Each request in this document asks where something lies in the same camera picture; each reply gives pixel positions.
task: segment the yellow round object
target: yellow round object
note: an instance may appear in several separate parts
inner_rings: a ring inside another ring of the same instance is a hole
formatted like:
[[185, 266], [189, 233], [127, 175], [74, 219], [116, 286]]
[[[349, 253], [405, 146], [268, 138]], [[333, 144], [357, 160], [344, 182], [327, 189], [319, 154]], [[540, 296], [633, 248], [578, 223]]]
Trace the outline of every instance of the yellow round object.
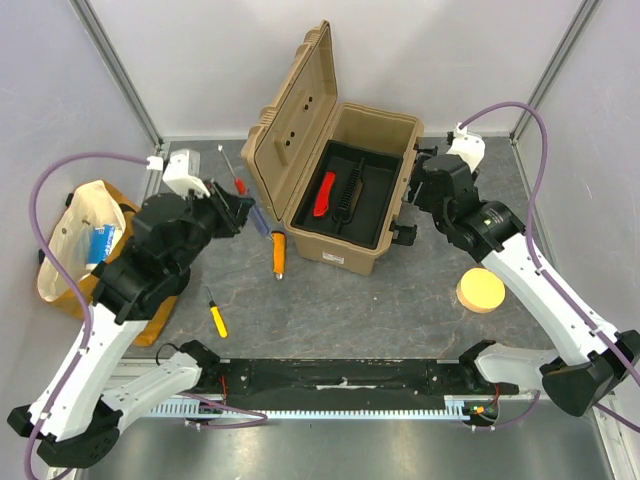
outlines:
[[504, 301], [504, 283], [489, 270], [472, 268], [456, 288], [458, 300], [472, 312], [489, 313]]

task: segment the white panel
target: white panel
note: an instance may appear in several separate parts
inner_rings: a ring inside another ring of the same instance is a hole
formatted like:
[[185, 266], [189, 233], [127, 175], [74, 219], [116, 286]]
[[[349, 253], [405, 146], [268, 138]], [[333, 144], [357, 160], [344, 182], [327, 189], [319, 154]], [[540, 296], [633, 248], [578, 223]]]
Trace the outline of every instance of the white panel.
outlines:
[[[638, 22], [637, 0], [603, 2], [541, 108], [550, 158], [538, 204], [556, 267], [621, 331], [640, 330]], [[531, 182], [539, 145], [531, 122], [521, 142]], [[632, 384], [618, 393], [640, 423]]]
[[[429, 133], [526, 101], [579, 0], [92, 0], [165, 136], [245, 137], [307, 30], [332, 24], [341, 99], [418, 115]], [[507, 132], [519, 112], [479, 120]]]
[[[9, 0], [0, 15], [0, 411], [34, 401], [46, 387], [80, 322], [41, 302], [27, 205], [38, 175], [84, 150], [152, 152], [120, 91], [68, 2]], [[137, 199], [144, 171], [107, 161], [64, 168], [43, 190], [48, 235], [73, 188], [105, 178]], [[0, 422], [2, 478], [24, 478], [20, 439]]]

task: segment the blue package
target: blue package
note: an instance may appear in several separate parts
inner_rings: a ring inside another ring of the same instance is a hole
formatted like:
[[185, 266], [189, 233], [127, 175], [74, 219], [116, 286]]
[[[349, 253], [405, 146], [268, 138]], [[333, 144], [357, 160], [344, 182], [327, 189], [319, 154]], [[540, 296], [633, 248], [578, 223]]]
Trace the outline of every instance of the blue package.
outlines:
[[115, 225], [109, 224], [93, 229], [91, 243], [89, 244], [89, 255], [87, 256], [88, 268], [95, 268], [98, 263], [107, 259], [111, 253], [115, 231]]

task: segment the red utility knife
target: red utility knife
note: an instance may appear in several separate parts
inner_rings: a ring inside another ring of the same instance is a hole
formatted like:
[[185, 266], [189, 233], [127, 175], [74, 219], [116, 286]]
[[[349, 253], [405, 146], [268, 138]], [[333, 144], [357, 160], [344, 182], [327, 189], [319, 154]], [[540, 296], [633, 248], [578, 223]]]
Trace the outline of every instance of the red utility knife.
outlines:
[[336, 174], [334, 172], [327, 172], [325, 174], [320, 190], [318, 191], [318, 196], [316, 197], [316, 203], [313, 206], [314, 217], [324, 217], [329, 211], [329, 194], [335, 181]]

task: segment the case lid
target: case lid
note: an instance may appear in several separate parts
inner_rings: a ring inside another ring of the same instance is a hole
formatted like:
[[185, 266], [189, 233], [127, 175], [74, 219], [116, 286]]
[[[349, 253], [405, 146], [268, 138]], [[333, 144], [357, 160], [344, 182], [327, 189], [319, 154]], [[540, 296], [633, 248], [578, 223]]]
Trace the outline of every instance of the case lid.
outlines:
[[331, 30], [323, 21], [298, 47], [291, 70], [260, 123], [249, 130], [242, 157], [277, 221], [338, 98]]

